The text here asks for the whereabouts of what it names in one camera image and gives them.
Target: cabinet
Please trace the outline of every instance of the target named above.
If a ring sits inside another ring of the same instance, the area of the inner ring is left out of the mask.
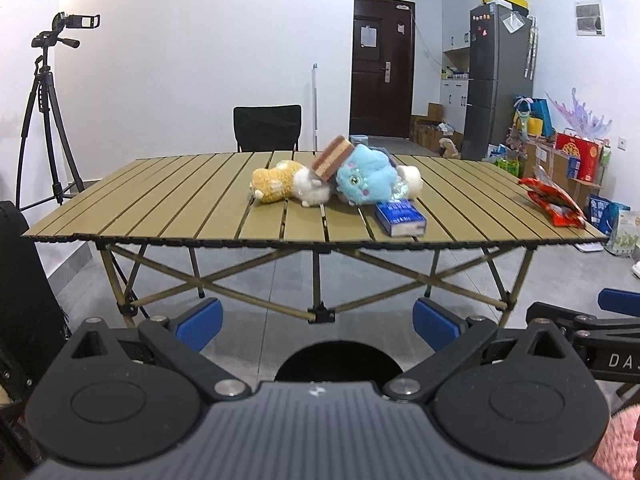
[[[469,12],[482,0],[442,0],[442,51],[471,45]]]
[[[443,80],[440,86],[444,121],[461,134],[465,132],[468,88],[469,81],[463,79]]]

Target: mop handle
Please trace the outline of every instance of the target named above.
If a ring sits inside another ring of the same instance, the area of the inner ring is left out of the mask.
[[[314,89],[314,151],[318,150],[318,86],[316,85],[316,70],[318,70],[318,63],[314,63],[313,70],[311,71],[311,81]]]

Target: door handle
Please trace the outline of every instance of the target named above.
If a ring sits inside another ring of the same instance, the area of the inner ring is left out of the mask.
[[[390,83],[391,82],[391,62],[387,61],[385,63],[385,67],[381,68],[380,70],[385,71],[385,83]]]

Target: dark brown door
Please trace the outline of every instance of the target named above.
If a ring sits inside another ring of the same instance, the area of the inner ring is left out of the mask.
[[[414,93],[414,4],[355,0],[350,134],[409,136]]]

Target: refrigerator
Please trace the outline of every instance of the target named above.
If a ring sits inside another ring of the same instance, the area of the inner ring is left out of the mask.
[[[532,96],[533,81],[524,75],[531,20],[517,14],[524,26],[511,32],[504,23],[511,13],[511,9],[498,4],[471,11],[469,88],[462,143],[462,158],[466,160],[481,160],[487,156],[489,144],[503,143],[513,124],[514,99]]]

